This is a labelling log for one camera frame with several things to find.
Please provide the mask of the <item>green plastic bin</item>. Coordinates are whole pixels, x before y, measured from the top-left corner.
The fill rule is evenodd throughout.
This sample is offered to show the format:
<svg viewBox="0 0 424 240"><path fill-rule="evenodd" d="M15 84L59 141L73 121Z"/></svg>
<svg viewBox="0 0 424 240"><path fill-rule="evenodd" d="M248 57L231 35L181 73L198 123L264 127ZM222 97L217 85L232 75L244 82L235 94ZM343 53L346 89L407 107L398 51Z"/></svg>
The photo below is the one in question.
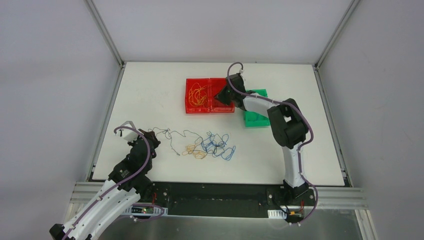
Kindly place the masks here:
<svg viewBox="0 0 424 240"><path fill-rule="evenodd" d="M267 117L251 111L244 112L243 120L246 128L263 128L271 125Z"/></svg>

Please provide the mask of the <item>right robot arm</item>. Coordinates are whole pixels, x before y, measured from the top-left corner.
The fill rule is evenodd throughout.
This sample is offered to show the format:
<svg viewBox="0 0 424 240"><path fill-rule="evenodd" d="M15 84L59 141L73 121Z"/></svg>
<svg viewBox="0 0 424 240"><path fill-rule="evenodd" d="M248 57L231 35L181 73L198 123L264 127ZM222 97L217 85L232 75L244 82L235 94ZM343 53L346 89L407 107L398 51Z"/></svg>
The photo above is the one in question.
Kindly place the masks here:
<svg viewBox="0 0 424 240"><path fill-rule="evenodd" d="M304 176L301 146L309 132L296 101L271 100L255 91L247 91L240 73L227 76L225 87L214 98L222 104L268 118L274 140L281 146L284 157L284 200L296 205L304 198L309 184Z"/></svg>

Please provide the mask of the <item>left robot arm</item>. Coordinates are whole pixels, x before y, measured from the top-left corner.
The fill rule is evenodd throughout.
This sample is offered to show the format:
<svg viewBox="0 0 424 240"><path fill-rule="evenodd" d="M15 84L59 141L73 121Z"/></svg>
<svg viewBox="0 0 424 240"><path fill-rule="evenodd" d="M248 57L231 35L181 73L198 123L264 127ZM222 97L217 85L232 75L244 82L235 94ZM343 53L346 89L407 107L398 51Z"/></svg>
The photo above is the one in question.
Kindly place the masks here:
<svg viewBox="0 0 424 240"><path fill-rule="evenodd" d="M114 132L129 130L135 137L128 140L130 152L113 168L96 195L66 223L56 223L50 230L54 240L97 240L124 210L133 204L153 200L153 182L147 177L152 169L160 141L154 131L128 126Z"/></svg>

